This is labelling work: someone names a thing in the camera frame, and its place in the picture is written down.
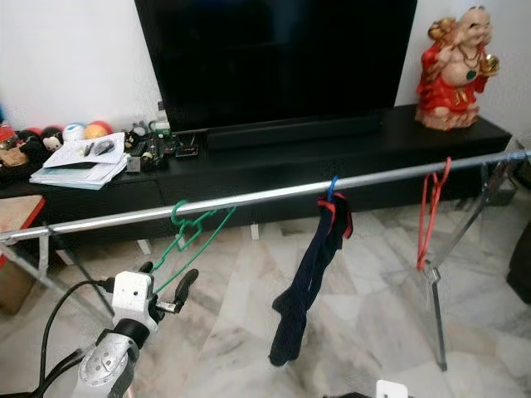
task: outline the drying rack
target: drying rack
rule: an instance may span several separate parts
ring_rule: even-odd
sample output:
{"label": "drying rack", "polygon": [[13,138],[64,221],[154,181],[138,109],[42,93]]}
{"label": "drying rack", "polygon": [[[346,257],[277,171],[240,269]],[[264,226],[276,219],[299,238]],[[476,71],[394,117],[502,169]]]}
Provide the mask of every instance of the drying rack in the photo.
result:
{"label": "drying rack", "polygon": [[[426,268],[423,272],[423,279],[428,285],[428,295],[431,308],[433,308],[432,322],[435,325],[434,342],[432,343],[436,360],[443,371],[446,370],[446,351],[445,340],[443,335],[441,306],[439,302],[439,292],[437,285],[441,280],[439,268],[445,258],[450,254],[457,242],[466,233],[468,228],[475,221],[477,216],[482,212],[485,205],[489,203],[490,198],[496,193],[500,185],[504,182],[508,174],[514,167],[524,159],[531,156],[531,151],[514,151],[506,153],[496,153],[472,158],[454,160],[451,163],[451,170],[461,170],[472,167],[480,167],[482,175],[482,190],[476,198],[474,205],[466,212],[465,216],[454,229],[448,241],[442,246],[438,253],[431,261],[426,262]],[[405,180],[413,177],[425,176],[432,172],[441,172],[445,168],[445,163],[431,163],[422,166],[398,168],[386,172],[376,172],[356,177],[341,178],[335,183],[335,189],[347,189],[355,187],[369,186],[384,182],[394,182]],[[489,166],[495,165],[494,171],[490,172]],[[297,197],[322,193],[330,186],[330,181],[316,182],[312,184],[299,185],[295,187],[286,187],[273,189],[269,191],[253,192],[233,197],[223,197],[207,201],[196,201],[182,205],[177,210],[178,216],[193,214],[200,211],[210,211],[216,209],[226,209],[234,206],[247,206],[265,201],[274,201],[286,199],[288,197]],[[51,231],[57,234],[68,234],[78,231],[94,230],[109,226],[122,226],[133,224],[135,222],[158,220],[170,217],[173,206],[164,206],[142,211],[130,211],[112,216],[94,217],[79,221],[63,222],[60,224],[50,225],[48,228],[41,226],[19,231],[9,231],[0,234],[0,252],[8,257],[12,262],[22,267],[31,276],[38,279],[46,287],[54,289],[60,294],[64,294],[67,287],[57,279],[48,275],[48,254],[49,254],[49,237]],[[31,264],[30,261],[21,257],[12,247],[20,240],[38,239],[39,240],[39,260],[38,265]],[[109,321],[103,313],[97,310],[83,298],[76,296],[76,302],[83,308],[89,310],[97,318]]]}

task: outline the figurine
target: figurine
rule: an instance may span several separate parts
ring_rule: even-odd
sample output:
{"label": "figurine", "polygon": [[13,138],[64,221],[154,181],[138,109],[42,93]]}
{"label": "figurine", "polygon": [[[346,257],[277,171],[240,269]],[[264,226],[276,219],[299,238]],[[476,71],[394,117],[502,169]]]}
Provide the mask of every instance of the figurine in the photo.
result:
{"label": "figurine", "polygon": [[24,153],[30,163],[43,164],[50,156],[41,136],[36,133],[35,129],[26,129],[17,133],[20,152]]}
{"label": "figurine", "polygon": [[434,22],[428,36],[436,43],[422,55],[416,119],[431,129],[469,127],[477,120],[475,92],[498,74],[498,58],[488,55],[492,26],[484,7],[473,7],[456,22]]}
{"label": "figurine", "polygon": [[134,132],[134,130],[131,131],[125,131],[124,130],[124,146],[125,150],[129,151],[137,146],[137,144],[140,141],[140,136]]}
{"label": "figurine", "polygon": [[48,151],[55,152],[57,149],[63,146],[62,130],[62,128],[56,126],[46,127],[44,130],[42,130],[42,143]]}

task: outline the black tv cabinet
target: black tv cabinet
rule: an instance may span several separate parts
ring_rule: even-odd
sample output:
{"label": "black tv cabinet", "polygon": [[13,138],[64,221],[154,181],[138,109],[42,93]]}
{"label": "black tv cabinet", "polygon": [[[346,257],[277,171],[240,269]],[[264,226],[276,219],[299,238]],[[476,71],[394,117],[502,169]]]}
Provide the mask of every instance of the black tv cabinet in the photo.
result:
{"label": "black tv cabinet", "polygon": [[[503,151],[511,135],[480,118],[467,129],[448,133],[426,129],[414,120],[415,106],[386,111],[376,132],[319,140],[239,148],[215,153],[202,149],[196,159],[170,159],[167,170],[117,176],[100,191],[16,182],[0,190],[0,197],[42,194],[42,219],[53,224],[123,211],[167,206],[278,187],[318,182],[334,175],[350,177],[397,167],[440,162],[446,157]],[[421,199],[421,178],[347,190],[354,211],[405,206]],[[443,199],[476,196],[479,170],[453,172]],[[271,222],[316,216],[315,197],[296,197],[240,208],[230,225]],[[117,226],[65,235],[72,245],[172,235],[168,220]]]}

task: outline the paper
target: paper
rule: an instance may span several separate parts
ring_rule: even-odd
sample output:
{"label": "paper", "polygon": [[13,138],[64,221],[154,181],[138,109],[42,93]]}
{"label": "paper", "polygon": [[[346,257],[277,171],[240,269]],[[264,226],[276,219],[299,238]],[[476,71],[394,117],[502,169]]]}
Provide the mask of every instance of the paper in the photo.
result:
{"label": "paper", "polygon": [[116,164],[98,163],[90,169],[42,168],[32,174],[30,182],[58,187],[98,190],[116,174],[124,170],[127,157],[127,154],[122,154],[122,158]]}
{"label": "paper", "polygon": [[[95,146],[105,140],[111,140],[114,144],[114,149],[111,152],[104,153],[103,155],[94,155]],[[87,145],[90,146],[94,143],[94,147],[90,151],[88,156],[83,156]],[[79,141],[67,141],[65,144],[57,149],[53,155],[42,165],[44,168],[59,167],[67,164],[76,163],[112,163],[116,164],[122,158],[124,154],[124,133],[112,133],[101,138],[82,139]]]}

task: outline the ball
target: ball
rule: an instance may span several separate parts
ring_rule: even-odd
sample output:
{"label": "ball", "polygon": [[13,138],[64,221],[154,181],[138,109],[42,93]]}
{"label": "ball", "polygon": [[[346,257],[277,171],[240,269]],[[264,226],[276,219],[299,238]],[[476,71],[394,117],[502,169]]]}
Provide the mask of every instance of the ball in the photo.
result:
{"label": "ball", "polygon": [[113,132],[112,128],[106,122],[96,120],[92,122],[85,129],[85,138],[100,138],[109,135]]}
{"label": "ball", "polygon": [[39,129],[38,127],[28,127],[27,129],[24,129],[24,130],[25,131],[32,131],[36,135],[41,135],[42,134],[42,130]]}
{"label": "ball", "polygon": [[69,124],[63,130],[63,140],[77,141],[79,139],[85,139],[85,126],[79,123]]}

